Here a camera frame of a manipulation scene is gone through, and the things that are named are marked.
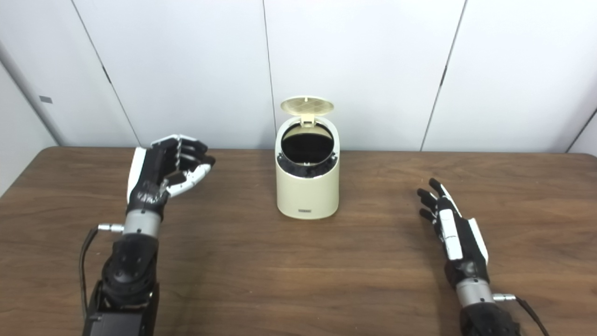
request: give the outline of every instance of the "silver cylindrical joint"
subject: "silver cylindrical joint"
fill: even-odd
[[[122,234],[138,233],[158,238],[162,218],[153,211],[132,210],[128,212]]]
[[[516,295],[514,295],[514,294],[495,293],[493,295],[493,300],[495,302],[514,301],[514,300],[516,300]]]
[[[97,229],[100,231],[110,231],[110,232],[122,232],[124,231],[124,225],[122,224],[111,224],[111,223],[101,223],[97,226]]]
[[[481,302],[495,302],[487,281],[478,278],[467,278],[458,282],[456,294],[463,307]]]

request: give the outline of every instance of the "lid hinge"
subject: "lid hinge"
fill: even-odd
[[[315,126],[315,115],[314,114],[302,114],[300,116],[301,127],[314,127]]]

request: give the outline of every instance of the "open lid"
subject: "open lid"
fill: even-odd
[[[280,107],[292,115],[300,116],[301,126],[313,127],[315,125],[315,116],[332,111],[334,104],[319,97],[296,96],[283,101]]]

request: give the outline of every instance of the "panel seam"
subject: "panel seam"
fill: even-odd
[[[272,114],[273,114],[273,134],[278,135],[278,128],[276,126],[276,106],[273,101],[273,81],[272,81],[272,62],[269,57],[269,36],[267,35],[267,18],[265,13],[265,0],[261,0],[263,6],[263,24],[265,27],[265,46],[267,49],[267,68],[269,70],[269,88],[272,95]]]
[[[75,0],[70,0],[70,3],[73,5],[76,15],[79,17],[79,21],[81,22],[81,25],[83,26],[83,30],[85,31],[85,34],[87,35],[87,39],[89,39],[89,42],[91,43],[91,47],[93,48],[93,51],[96,52],[97,60],[100,62],[103,72],[106,74],[108,83],[112,87],[112,91],[114,92],[114,95],[116,96],[116,99],[118,100],[118,104],[120,105],[120,108],[122,109],[122,113],[124,114],[124,117],[127,119],[129,127],[131,127],[131,131],[133,131],[133,135],[135,136],[137,143],[139,144],[139,146],[142,146],[141,141],[139,140],[139,137],[137,136],[137,132],[135,132],[135,128],[133,127],[133,124],[131,123],[131,119],[128,117],[127,110],[124,109],[124,105],[122,104],[122,101],[120,100],[120,96],[118,96],[118,92],[116,92],[116,88],[114,88],[114,84],[112,83],[112,80],[110,79],[110,77],[107,74],[106,67],[104,66],[104,63],[101,61],[100,54],[97,52],[96,45],[93,43],[93,40],[91,39],[91,35],[89,35],[89,31],[87,30],[87,26],[85,25],[85,22],[83,22],[83,18],[81,17],[81,13],[79,13],[79,8],[77,8],[77,6],[75,4]]]
[[[427,140],[427,134],[429,133],[429,127],[431,126],[431,121],[433,119],[433,113],[435,112],[435,106],[438,103],[439,94],[442,91],[442,86],[444,85],[444,78],[446,73],[448,72],[448,65],[450,64],[450,58],[452,58],[452,51],[454,50],[454,44],[456,44],[456,38],[458,37],[458,31],[460,30],[460,24],[462,23],[462,18],[464,17],[464,11],[466,9],[466,4],[469,0],[464,0],[464,4],[462,5],[462,11],[460,12],[460,18],[458,19],[458,24],[456,25],[456,31],[454,32],[454,38],[452,39],[452,44],[450,46],[450,51],[448,52],[448,58],[446,59],[446,65],[444,66],[444,72],[442,73],[442,78],[439,81],[438,91],[435,94],[435,99],[433,100],[433,106],[431,107],[431,114],[429,114],[429,120],[427,121],[427,127],[425,128],[425,134],[423,135],[423,141],[421,142],[421,149],[420,152],[423,151],[423,147],[425,146],[425,141]]]

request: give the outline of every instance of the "wooden table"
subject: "wooden table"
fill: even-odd
[[[212,150],[160,232],[156,336],[460,335],[444,254],[416,189],[443,182],[475,216],[495,292],[553,336],[597,333],[597,159],[579,154],[344,152],[338,212],[278,212],[272,151]],[[122,222],[132,149],[51,148],[0,198],[0,335],[80,335],[87,231]],[[87,259],[92,286],[113,234]],[[539,335],[516,304],[504,306]]]

